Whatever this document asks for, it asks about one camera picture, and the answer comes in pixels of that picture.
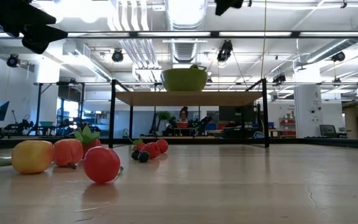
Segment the green plastic colander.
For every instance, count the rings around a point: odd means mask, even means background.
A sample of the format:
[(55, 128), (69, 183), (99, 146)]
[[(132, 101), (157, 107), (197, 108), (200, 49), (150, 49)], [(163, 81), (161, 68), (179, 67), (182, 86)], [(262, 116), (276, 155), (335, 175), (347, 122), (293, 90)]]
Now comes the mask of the green plastic colander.
[(206, 86), (208, 73), (206, 67), (199, 69), (171, 68), (161, 73), (161, 81), (167, 91), (201, 91)]

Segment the orange toy peach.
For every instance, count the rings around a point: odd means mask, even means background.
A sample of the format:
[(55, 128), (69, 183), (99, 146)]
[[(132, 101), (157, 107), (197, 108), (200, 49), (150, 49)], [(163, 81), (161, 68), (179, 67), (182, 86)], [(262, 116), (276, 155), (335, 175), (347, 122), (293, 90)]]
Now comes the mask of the orange toy peach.
[(83, 146), (77, 139), (62, 139), (53, 144), (53, 161), (56, 166), (76, 169), (83, 158)]

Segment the yellow-orange toy peach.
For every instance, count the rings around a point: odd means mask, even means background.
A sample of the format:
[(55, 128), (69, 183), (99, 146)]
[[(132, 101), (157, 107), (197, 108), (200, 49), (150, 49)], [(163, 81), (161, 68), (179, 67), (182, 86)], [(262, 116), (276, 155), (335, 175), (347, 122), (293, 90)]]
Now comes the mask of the yellow-orange toy peach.
[(12, 150), (12, 167), (21, 174), (37, 174), (47, 170), (53, 161), (53, 144), (27, 140)]

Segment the red toy raspberry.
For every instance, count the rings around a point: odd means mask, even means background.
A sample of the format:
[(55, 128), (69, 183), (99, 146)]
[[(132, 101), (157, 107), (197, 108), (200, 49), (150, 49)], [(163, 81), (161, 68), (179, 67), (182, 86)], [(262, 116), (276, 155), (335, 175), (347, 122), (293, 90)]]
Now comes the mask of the red toy raspberry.
[(150, 159), (155, 159), (160, 155), (160, 149), (156, 142), (149, 142), (143, 148), (143, 151), (148, 152)]

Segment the overhead LED light bar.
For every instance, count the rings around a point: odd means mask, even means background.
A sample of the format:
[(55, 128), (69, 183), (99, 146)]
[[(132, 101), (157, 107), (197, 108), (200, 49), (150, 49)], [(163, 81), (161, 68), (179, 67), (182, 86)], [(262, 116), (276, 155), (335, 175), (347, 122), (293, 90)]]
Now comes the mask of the overhead LED light bar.
[(69, 39), (358, 39), (358, 31), (89, 31)]

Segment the wooden shelf riser black legs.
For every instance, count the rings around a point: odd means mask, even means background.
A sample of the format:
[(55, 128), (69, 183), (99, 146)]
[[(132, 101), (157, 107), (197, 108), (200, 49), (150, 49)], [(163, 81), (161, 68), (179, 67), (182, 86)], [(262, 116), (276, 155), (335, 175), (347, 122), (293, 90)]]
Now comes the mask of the wooden shelf riser black legs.
[[(124, 139), (114, 137), (114, 115), (116, 109), (115, 100), (121, 100), (130, 106), (130, 116), (133, 116), (133, 107), (135, 106), (246, 106), (259, 98), (263, 105), (263, 125), (265, 148), (269, 144), (269, 118), (267, 103), (267, 81), (261, 79), (242, 92), (228, 91), (129, 91), (127, 88), (123, 92), (116, 91), (116, 85), (123, 87), (119, 81), (111, 81), (111, 100), (110, 100), (110, 121), (108, 146), (124, 143)], [(241, 127), (241, 137), (237, 139), (246, 139), (244, 137), (245, 127)]]

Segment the black monitor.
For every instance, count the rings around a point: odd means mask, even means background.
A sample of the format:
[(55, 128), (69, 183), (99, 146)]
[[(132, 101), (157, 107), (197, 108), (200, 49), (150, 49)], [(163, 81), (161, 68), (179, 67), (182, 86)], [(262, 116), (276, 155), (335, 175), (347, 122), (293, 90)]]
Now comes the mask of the black monitor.
[(256, 115), (254, 107), (248, 106), (220, 106), (219, 107), (219, 120), (220, 121), (234, 121), (241, 122), (255, 122)]

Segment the person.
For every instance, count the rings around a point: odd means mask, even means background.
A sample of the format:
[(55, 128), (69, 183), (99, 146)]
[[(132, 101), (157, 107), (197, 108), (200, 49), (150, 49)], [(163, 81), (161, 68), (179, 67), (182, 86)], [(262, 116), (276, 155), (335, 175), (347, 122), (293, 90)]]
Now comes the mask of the person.
[(178, 123), (188, 123), (188, 107), (184, 106), (180, 110), (180, 118), (178, 120)]

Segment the white pillar with sign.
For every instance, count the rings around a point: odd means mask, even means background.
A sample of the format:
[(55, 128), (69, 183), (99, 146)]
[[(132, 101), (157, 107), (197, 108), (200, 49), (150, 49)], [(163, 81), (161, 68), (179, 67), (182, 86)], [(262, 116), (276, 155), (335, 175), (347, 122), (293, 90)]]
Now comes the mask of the white pillar with sign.
[(296, 86), (294, 89), (296, 137), (317, 137), (323, 123), (319, 85)]

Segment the white shelf red boxes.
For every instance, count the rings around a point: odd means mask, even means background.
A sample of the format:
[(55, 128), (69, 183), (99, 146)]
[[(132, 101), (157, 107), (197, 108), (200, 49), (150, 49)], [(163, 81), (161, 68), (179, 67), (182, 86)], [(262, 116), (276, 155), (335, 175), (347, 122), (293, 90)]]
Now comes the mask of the white shelf red boxes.
[(296, 122), (294, 118), (280, 118), (279, 128), (281, 138), (296, 137)]

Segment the small dark desk monitor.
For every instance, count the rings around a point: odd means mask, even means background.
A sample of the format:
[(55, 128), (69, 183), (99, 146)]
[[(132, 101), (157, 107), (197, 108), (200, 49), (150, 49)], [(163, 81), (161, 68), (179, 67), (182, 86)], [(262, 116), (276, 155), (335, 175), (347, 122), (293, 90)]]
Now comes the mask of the small dark desk monitor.
[(319, 126), (322, 137), (325, 138), (337, 138), (336, 128), (331, 124), (321, 124)]

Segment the black background workstation frame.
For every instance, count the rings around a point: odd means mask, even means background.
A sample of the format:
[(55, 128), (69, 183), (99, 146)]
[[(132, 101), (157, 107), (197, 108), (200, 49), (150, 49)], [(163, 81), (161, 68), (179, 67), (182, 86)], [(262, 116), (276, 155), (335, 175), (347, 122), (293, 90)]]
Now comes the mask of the black background workstation frame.
[(76, 86), (81, 85), (81, 99), (79, 104), (79, 110), (78, 110), (78, 118), (81, 119), (83, 115), (83, 105), (85, 102), (85, 82), (76, 82), (76, 81), (69, 81), (69, 82), (55, 82), (55, 83), (34, 83), (35, 86), (38, 86), (38, 92), (37, 92), (37, 111), (36, 111), (36, 122), (34, 126), (32, 127), (31, 132), (34, 132), (36, 136), (40, 136), (40, 107), (41, 107), (41, 99), (42, 99), (42, 93), (45, 92), (48, 88), (51, 86)]

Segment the black aluminium frame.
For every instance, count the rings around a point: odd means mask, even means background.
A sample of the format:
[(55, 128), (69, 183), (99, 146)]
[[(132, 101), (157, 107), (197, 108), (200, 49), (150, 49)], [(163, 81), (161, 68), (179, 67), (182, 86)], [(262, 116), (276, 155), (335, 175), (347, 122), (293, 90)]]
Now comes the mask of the black aluminium frame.
[[(16, 144), (25, 141), (24, 138), (4, 138), (0, 139), (0, 149), (11, 148)], [(263, 139), (216, 139), (207, 137), (197, 138), (166, 138), (169, 144), (177, 145), (211, 145), (211, 144), (246, 144), (264, 146)], [(312, 144), (322, 146), (352, 147), (358, 148), (358, 139), (334, 139), (334, 138), (295, 138), (295, 139), (269, 139), (269, 144)]]

